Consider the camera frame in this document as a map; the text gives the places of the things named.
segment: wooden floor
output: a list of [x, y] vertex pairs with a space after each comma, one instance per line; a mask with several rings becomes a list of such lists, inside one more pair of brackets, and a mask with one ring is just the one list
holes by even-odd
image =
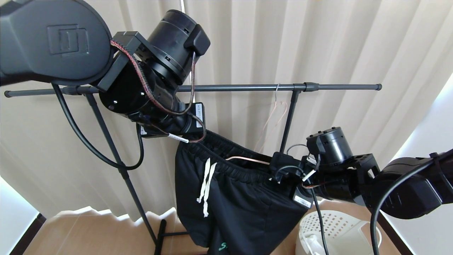
[[[325, 210], [344, 211], [369, 220], [366, 208], [343, 203], [323, 202]], [[185, 231], [177, 218], [175, 209], [162, 216], [147, 214], [155, 233], [160, 220], [167, 220], [167, 232]], [[294, 255], [298, 226], [277, 247], [272, 255]], [[206, 248], [196, 246], [188, 235], [169, 236], [164, 239], [162, 254], [196, 255], [205, 254]], [[399, 255], [387, 235], [383, 235], [381, 254]], [[63, 211], [48, 219], [39, 230], [25, 255], [141, 255], [154, 254], [154, 244], [142, 220], [131, 221], [128, 217], [117, 218], [112, 214], [100, 214], [94, 210], [83, 213]]]

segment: curtain fold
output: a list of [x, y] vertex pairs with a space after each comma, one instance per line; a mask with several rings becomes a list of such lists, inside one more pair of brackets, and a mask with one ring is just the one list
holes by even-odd
[[[167, 10], [182, 9], [179, 0], [87, 2], [112, 34], [134, 30], [145, 38]], [[382, 83], [379, 92], [301, 93], [287, 147], [305, 143], [318, 130], [340, 126], [354, 154], [373, 153], [384, 167], [453, 72], [453, 1], [185, 0], [183, 4], [211, 40], [196, 66], [199, 86]], [[32, 88], [50, 85], [26, 82], [1, 91]], [[178, 96], [186, 101], [189, 97], [188, 93]], [[290, 92], [282, 91], [196, 94], [206, 107], [208, 129], [250, 149], [263, 147], [268, 155], [280, 148], [287, 114], [281, 102], [289, 105], [290, 97]], [[65, 98], [89, 141], [113, 158], [86, 99]], [[91, 206], [139, 218], [118, 171], [78, 140], [55, 96], [2, 98], [0, 104], [0, 174], [43, 215], [49, 218], [62, 210]], [[139, 157], [135, 125], [99, 107], [122, 160], [135, 164]], [[153, 138], [145, 139], [144, 145], [143, 165], [129, 174], [145, 210], [161, 214], [176, 204], [178, 142]], [[291, 151], [297, 158], [306, 153], [303, 147]]]

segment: shorts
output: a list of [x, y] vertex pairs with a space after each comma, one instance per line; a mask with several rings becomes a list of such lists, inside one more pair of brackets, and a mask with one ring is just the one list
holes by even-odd
[[177, 213], [196, 245], [208, 254], [270, 254], [307, 209], [289, 198], [291, 187], [270, 181], [270, 162], [211, 131], [176, 153]]

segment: white laundry basket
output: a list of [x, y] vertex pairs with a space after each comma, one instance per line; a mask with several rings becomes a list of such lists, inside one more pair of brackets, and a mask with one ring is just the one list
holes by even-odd
[[[368, 243], [361, 228], [369, 223], [354, 218], [340, 211], [321, 210], [324, 224], [324, 234], [330, 255], [372, 255], [373, 248]], [[306, 238], [315, 235], [323, 246], [318, 212], [304, 216], [299, 225], [299, 240], [296, 242], [296, 255], [314, 255], [306, 243]], [[381, 245], [382, 236], [379, 229], [378, 244]]]

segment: white drawstring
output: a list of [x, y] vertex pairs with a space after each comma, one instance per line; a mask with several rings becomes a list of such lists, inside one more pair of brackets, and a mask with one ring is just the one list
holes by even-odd
[[211, 180], [212, 176], [214, 175], [214, 170], [216, 169], [217, 163], [214, 163], [211, 166], [211, 159], [208, 158], [206, 160], [206, 163], [204, 165], [204, 177], [203, 177], [203, 183], [201, 185], [201, 190], [200, 190], [200, 197], [197, 198], [197, 202], [201, 203], [201, 199], [204, 197], [204, 203], [203, 203], [203, 214], [204, 217], [207, 217], [209, 213], [207, 212], [207, 198], [209, 197], [209, 188], [211, 186]]

